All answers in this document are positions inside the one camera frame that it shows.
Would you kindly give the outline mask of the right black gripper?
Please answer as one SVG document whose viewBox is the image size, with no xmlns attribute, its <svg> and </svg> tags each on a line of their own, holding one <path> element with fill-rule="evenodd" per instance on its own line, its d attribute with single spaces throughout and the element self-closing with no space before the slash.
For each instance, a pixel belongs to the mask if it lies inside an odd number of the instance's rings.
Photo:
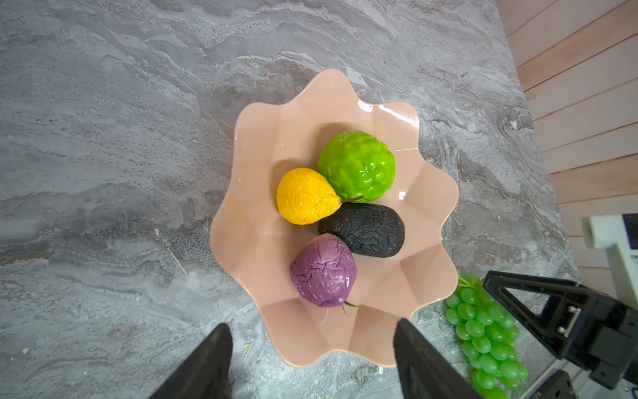
<svg viewBox="0 0 638 399">
<path fill-rule="evenodd" d="M 637 311 L 574 281 L 489 271 L 483 287 L 551 354 L 612 390 L 637 384 Z M 573 371 L 551 370 L 521 398 L 578 398 Z"/>
</svg>

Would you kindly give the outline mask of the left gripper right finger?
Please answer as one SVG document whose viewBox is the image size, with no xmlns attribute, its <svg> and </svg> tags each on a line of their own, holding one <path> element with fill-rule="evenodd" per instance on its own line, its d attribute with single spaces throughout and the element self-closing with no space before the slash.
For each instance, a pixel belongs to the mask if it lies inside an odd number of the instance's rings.
<svg viewBox="0 0 638 399">
<path fill-rule="evenodd" d="M 397 323 L 393 348 L 404 398 L 482 398 L 408 319 Z"/>
</svg>

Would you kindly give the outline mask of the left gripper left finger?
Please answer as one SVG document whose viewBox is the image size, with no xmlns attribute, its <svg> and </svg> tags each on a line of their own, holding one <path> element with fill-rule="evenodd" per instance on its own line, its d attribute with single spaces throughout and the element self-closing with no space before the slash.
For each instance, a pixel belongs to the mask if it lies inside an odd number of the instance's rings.
<svg viewBox="0 0 638 399">
<path fill-rule="evenodd" d="M 231 398 L 229 378 L 233 339 L 228 324 L 219 324 L 150 396 L 162 398 Z"/>
</svg>

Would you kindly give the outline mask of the green grape bunch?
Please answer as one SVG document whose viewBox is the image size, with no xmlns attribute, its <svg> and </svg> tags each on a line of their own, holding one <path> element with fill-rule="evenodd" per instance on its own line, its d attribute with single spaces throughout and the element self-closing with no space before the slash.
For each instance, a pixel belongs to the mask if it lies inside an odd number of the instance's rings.
<svg viewBox="0 0 638 399">
<path fill-rule="evenodd" d="M 474 274 L 459 274 L 445 299 L 445 318 L 454 327 L 470 366 L 471 385 L 484 398 L 509 398 L 528 379 L 518 360 L 517 321 Z"/>
</svg>

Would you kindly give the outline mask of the purple fake fruit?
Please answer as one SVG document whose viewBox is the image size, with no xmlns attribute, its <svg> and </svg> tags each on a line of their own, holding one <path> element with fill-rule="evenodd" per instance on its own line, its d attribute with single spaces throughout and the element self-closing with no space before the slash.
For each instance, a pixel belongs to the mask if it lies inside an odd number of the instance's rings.
<svg viewBox="0 0 638 399">
<path fill-rule="evenodd" d="M 310 241 L 290 264 L 290 277 L 299 295 L 320 308 L 346 305 L 357 279 L 357 264 L 346 243 L 334 234 Z"/>
</svg>

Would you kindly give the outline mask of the dark fake avocado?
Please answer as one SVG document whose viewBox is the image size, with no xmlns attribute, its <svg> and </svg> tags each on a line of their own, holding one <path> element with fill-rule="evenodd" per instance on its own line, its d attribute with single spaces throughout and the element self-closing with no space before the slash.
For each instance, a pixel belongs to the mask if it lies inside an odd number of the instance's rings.
<svg viewBox="0 0 638 399">
<path fill-rule="evenodd" d="M 399 253 L 405 243 L 405 225 L 390 207 L 381 204 L 346 203 L 317 224 L 319 234 L 333 234 L 352 251 L 377 258 Z"/>
</svg>

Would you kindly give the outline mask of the yellow fake pear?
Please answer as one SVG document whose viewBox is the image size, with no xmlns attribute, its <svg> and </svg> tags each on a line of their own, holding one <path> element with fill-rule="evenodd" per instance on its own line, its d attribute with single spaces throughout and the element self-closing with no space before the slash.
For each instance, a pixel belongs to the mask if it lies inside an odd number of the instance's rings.
<svg viewBox="0 0 638 399">
<path fill-rule="evenodd" d="M 276 194 L 280 215 L 296 225 L 314 224 L 336 213 L 343 204 L 362 199 L 364 196 L 342 199 L 324 176 L 309 168 L 285 174 Z"/>
</svg>

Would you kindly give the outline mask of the green custard apple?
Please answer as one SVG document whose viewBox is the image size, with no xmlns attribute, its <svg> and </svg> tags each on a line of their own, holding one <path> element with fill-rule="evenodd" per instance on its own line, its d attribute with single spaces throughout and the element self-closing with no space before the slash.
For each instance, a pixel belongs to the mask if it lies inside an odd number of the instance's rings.
<svg viewBox="0 0 638 399">
<path fill-rule="evenodd" d="M 375 136 L 364 131 L 343 131 L 322 149 L 317 171 L 342 199 L 370 202 L 393 186 L 395 156 Z"/>
</svg>

